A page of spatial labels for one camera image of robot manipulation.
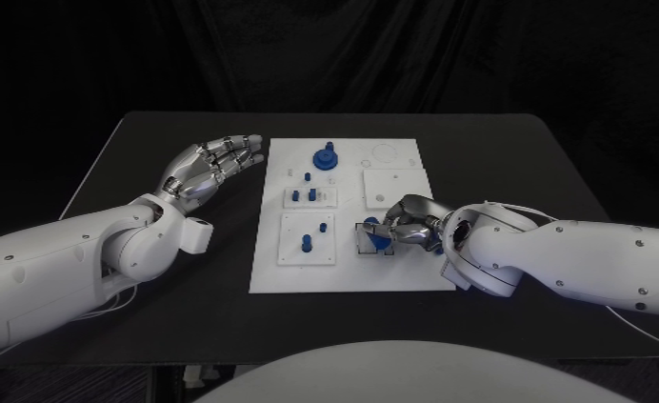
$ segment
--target blue object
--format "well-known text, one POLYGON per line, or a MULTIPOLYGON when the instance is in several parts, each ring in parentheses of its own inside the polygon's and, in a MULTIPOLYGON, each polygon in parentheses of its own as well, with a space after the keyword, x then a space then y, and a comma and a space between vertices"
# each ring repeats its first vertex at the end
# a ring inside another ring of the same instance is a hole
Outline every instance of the blue object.
POLYGON ((312 246, 311 246, 311 237, 305 234, 301 237, 301 251, 302 252, 311 252, 312 246))
MULTIPOLYGON (((379 224, 380 222, 374 217, 366 217, 363 223, 379 224)), ((370 238, 370 242, 373 243, 374 249, 377 251, 387 248, 387 245, 390 244, 390 238, 383 238, 382 236, 376 236, 370 233, 367 233, 367 237, 370 238)))
POLYGON ((330 170, 338 164, 338 156, 332 151, 332 143, 328 141, 325 148, 312 154, 312 165, 318 170, 330 170))

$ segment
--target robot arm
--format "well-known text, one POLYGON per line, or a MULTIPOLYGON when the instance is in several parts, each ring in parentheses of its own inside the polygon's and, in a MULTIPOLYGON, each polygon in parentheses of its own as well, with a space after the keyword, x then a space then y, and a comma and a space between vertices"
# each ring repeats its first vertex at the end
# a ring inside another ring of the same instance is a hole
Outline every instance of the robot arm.
POLYGON ((474 285, 491 295, 510 296, 526 272, 560 296, 659 313, 656 229, 556 220, 490 202, 451 211, 418 195, 402 198, 383 225, 363 228, 428 251, 442 247, 442 276, 464 290, 474 285), (513 210, 550 221, 537 226, 513 210))
POLYGON ((48 332, 154 279, 178 249, 201 253, 213 226, 185 215, 224 179, 263 160, 260 136, 191 145, 154 194, 0 237, 0 349, 48 332), (100 261, 115 270, 100 275, 100 261))

